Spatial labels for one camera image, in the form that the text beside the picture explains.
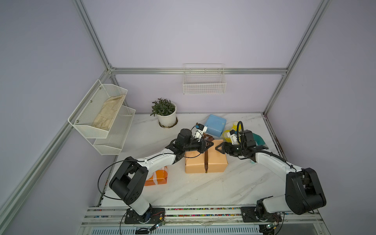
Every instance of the green leaves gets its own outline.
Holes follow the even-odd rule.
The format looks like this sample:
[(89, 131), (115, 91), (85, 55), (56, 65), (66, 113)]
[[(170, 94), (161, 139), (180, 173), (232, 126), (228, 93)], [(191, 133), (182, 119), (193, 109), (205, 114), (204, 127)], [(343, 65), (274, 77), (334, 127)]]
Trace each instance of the green leaves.
[(172, 114), (175, 111), (175, 106), (173, 103), (171, 103), (170, 100), (167, 99), (158, 99), (158, 101), (152, 102), (154, 106), (152, 106), (152, 113), (151, 115), (161, 115), (161, 116), (168, 116)]

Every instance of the potted plant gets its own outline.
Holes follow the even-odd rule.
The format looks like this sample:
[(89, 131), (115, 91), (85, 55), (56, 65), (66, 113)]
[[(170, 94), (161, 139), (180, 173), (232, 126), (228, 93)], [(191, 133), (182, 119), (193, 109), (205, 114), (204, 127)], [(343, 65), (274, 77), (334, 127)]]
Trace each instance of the potted plant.
[(176, 123), (176, 105), (167, 99), (158, 99), (153, 102), (152, 114), (157, 115), (163, 127), (172, 127)]

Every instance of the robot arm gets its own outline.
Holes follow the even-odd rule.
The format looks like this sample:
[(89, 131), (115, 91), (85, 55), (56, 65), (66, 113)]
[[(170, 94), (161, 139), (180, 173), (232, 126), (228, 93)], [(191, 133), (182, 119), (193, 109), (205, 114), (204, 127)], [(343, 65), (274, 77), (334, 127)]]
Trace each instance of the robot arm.
[[(121, 164), (109, 186), (137, 213), (139, 222), (148, 222), (152, 214), (152, 206), (141, 195), (146, 179), (150, 178), (156, 170), (181, 160), (186, 151), (196, 150), (204, 153), (213, 146), (213, 142), (202, 138), (206, 129), (205, 126), (197, 124), (194, 137), (189, 129), (182, 129), (177, 138), (159, 153), (137, 160), (128, 157)], [(249, 158), (264, 165), (277, 174), (286, 185), (284, 195), (257, 201), (255, 215), (258, 220), (268, 218), (275, 212), (293, 211), (300, 215), (326, 205), (324, 193), (314, 170), (302, 169), (273, 153), (264, 151), (267, 146), (257, 145), (251, 131), (245, 130), (239, 133), (238, 130), (230, 132), (232, 143), (223, 142), (215, 149), (231, 156), (243, 156), (244, 158), (241, 159)]]
[(141, 195), (146, 179), (156, 170), (181, 160), (186, 151), (204, 153), (213, 146), (213, 142), (202, 138), (207, 128), (198, 124), (196, 129), (194, 138), (189, 129), (182, 129), (177, 138), (159, 153), (137, 160), (126, 158), (111, 179), (109, 187), (138, 214), (141, 223), (149, 221), (152, 211), (152, 206)]

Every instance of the marble surface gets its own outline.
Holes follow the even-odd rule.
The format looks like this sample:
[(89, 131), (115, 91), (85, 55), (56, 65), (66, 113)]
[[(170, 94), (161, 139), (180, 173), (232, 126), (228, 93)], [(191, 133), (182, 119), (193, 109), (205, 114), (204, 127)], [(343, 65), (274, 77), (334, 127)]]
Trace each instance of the marble surface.
[[(278, 153), (261, 114), (215, 114), (227, 120), (225, 130), (234, 121), (242, 121), (244, 129), (260, 135), (270, 151)], [(182, 128), (191, 129), (196, 122), (205, 124), (209, 114), (177, 114), (178, 124), (161, 128), (156, 117), (136, 114), (118, 161), (132, 156), (141, 158), (159, 152), (177, 137)], [(284, 194), (282, 180), (266, 167), (227, 156), (223, 173), (186, 174), (184, 158), (168, 166), (167, 184), (146, 186), (142, 195), (153, 206), (246, 205), (258, 199)], [(112, 176), (121, 163), (115, 165)], [(106, 196), (118, 198), (107, 188)], [(124, 206), (120, 200), (104, 198), (102, 206)]]

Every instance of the wire mesh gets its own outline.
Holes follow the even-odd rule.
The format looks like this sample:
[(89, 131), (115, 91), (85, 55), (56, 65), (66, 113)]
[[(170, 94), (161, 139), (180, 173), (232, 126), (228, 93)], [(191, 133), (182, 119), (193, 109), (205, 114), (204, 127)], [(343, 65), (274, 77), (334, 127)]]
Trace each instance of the wire mesh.
[(96, 139), (93, 146), (102, 155), (118, 155), (123, 149), (136, 110), (121, 106), (108, 137)]
[(189, 95), (224, 94), (224, 64), (185, 64), (183, 93)]
[(127, 94), (127, 89), (113, 84), (101, 84), (73, 123), (73, 127), (85, 138), (106, 138), (109, 131), (92, 127), (92, 123), (109, 97), (123, 94)]

